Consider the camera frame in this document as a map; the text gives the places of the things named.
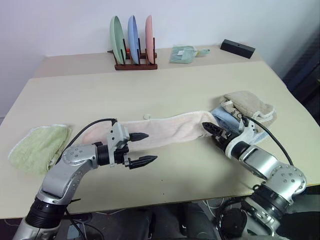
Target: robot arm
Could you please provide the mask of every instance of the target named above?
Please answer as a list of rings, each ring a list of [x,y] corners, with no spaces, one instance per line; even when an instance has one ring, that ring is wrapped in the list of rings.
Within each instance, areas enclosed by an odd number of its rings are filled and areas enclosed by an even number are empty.
[[[22,219],[14,240],[52,240],[60,227],[61,219],[79,186],[82,177],[98,166],[123,164],[129,169],[143,167],[157,156],[143,156],[131,160],[127,153],[128,141],[147,138],[145,133],[129,133],[118,122],[107,135],[108,145],[68,147],[61,160],[47,173],[36,194],[29,213]]]
[[[298,168],[278,161],[258,146],[249,145],[254,124],[247,119],[243,119],[242,124],[243,132],[238,135],[210,122],[202,123],[228,158],[238,160],[264,180],[253,188],[251,196],[241,202],[240,209],[234,208],[224,214],[221,230],[230,238],[252,234],[273,236],[287,207],[293,204],[292,196],[305,190],[307,180]]]

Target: white wall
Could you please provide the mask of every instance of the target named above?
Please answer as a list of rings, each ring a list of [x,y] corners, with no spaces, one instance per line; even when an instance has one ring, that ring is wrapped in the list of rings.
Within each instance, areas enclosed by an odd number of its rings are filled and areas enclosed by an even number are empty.
[[[152,14],[157,48],[245,42],[282,77],[319,27],[320,1],[1,0],[0,117],[44,56],[104,52],[112,16],[127,29],[132,14],[141,37]]]

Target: towel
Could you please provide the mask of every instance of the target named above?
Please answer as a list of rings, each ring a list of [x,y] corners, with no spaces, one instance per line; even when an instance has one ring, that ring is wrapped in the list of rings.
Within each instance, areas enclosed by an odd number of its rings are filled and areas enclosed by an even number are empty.
[[[130,152],[134,152],[158,148],[172,143],[192,141],[200,137],[209,137],[211,134],[203,128],[201,124],[203,122],[218,124],[208,111],[187,112],[161,119],[124,121],[120,122],[120,124],[127,127],[129,133],[145,133],[149,135],[143,140],[128,142]],[[95,142],[107,144],[107,133],[110,129],[111,124],[109,122],[97,123],[83,133],[81,142],[83,144]]]
[[[272,105],[262,102],[256,95],[249,91],[236,91],[225,94],[220,99],[221,106],[237,120],[248,116],[268,128],[277,118],[276,110]],[[254,124],[258,133],[264,130]]]
[[[11,150],[10,163],[27,173],[45,174],[61,155],[70,135],[67,125],[39,126]]]
[[[227,131],[234,132],[236,134],[240,134],[239,126],[240,122],[229,112],[227,112],[222,106],[218,106],[214,110],[211,111],[211,114],[214,116],[215,120],[217,121],[218,125]],[[250,145],[255,145],[260,143],[268,137],[268,134],[263,132],[255,132],[253,134],[253,139],[248,142]]]

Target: floor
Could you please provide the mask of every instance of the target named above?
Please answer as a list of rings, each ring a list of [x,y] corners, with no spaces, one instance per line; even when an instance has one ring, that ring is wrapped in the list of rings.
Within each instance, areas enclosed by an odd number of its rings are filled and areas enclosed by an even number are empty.
[[[217,207],[221,204],[222,200],[227,199],[216,198],[208,200],[208,204],[211,207]],[[215,209],[212,209],[212,213],[203,201],[197,201],[200,207],[210,220],[214,218]],[[163,239],[183,239],[184,236],[180,233],[178,220],[175,215],[176,204],[156,205],[151,206],[152,212],[156,214],[156,226],[153,235],[154,240]],[[88,219],[85,223],[90,224],[99,229],[106,240],[117,240],[124,228],[130,225],[130,220],[136,214],[136,208],[124,209],[122,211],[114,213],[114,211],[104,211],[101,213],[93,212],[92,218]],[[295,199],[295,204],[288,209],[289,214],[301,213],[301,212],[320,212],[320,195],[318,194],[304,194]],[[21,218],[16,219],[0,219],[0,233],[1,239],[10,240],[13,238]],[[57,240],[66,240],[68,235],[68,229],[71,225],[69,220],[63,220],[61,222],[60,230],[56,236]],[[91,227],[85,227],[85,231],[88,239],[101,240],[100,234]]]

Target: black cable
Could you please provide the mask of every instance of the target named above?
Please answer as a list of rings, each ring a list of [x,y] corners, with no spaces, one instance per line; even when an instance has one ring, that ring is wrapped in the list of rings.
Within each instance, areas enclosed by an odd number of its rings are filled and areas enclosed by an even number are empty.
[[[115,119],[115,118],[103,118],[103,119],[99,119],[99,120],[97,120],[97,121],[91,122],[90,124],[88,124],[87,126],[85,126],[80,132],[78,132],[77,135],[75,135],[75,137],[74,137],[74,138],[69,142],[69,144],[65,147],[65,149],[63,150],[63,152],[64,152],[67,148],[69,148],[69,147],[77,140],[77,138],[78,138],[81,134],[83,134],[83,132],[84,132],[85,130],[87,130],[88,128],[90,128],[92,125],[95,125],[95,124],[100,123],[100,122],[106,122],[106,121],[110,121],[111,124],[114,125],[114,124],[117,122],[117,119]],[[57,164],[57,163],[61,160],[61,157],[62,157],[62,154],[59,156],[59,158],[58,158],[58,160],[56,161],[55,164]]]
[[[70,222],[72,223],[72,225],[75,227],[75,229],[77,229],[77,231],[79,232],[79,234],[81,235],[82,240],[87,240],[86,236],[84,235],[84,233],[81,231],[81,229],[78,227],[78,225],[75,223],[75,221],[72,219],[72,216],[70,215],[70,213],[68,212],[67,209],[65,209],[65,213],[66,215],[69,217]]]
[[[292,162],[292,160],[291,160],[289,154],[287,153],[287,151],[285,150],[285,148],[281,145],[281,143],[276,139],[276,137],[265,126],[263,126],[260,122],[258,122],[257,120],[255,120],[249,116],[243,116],[243,117],[249,119],[250,121],[257,124],[260,128],[262,128],[273,139],[273,141],[275,141],[275,143],[279,146],[279,148],[282,150],[282,152],[284,153],[284,155],[288,159],[289,164],[294,166],[294,163]]]
[[[104,234],[103,234],[98,228],[96,228],[95,226],[92,226],[92,225],[90,225],[90,224],[87,224],[87,223],[84,223],[84,222],[80,222],[80,221],[75,221],[75,222],[78,223],[78,224],[83,224],[83,225],[85,225],[85,226],[88,226],[88,227],[90,227],[90,228],[95,229],[95,230],[101,235],[102,240],[105,240]]]

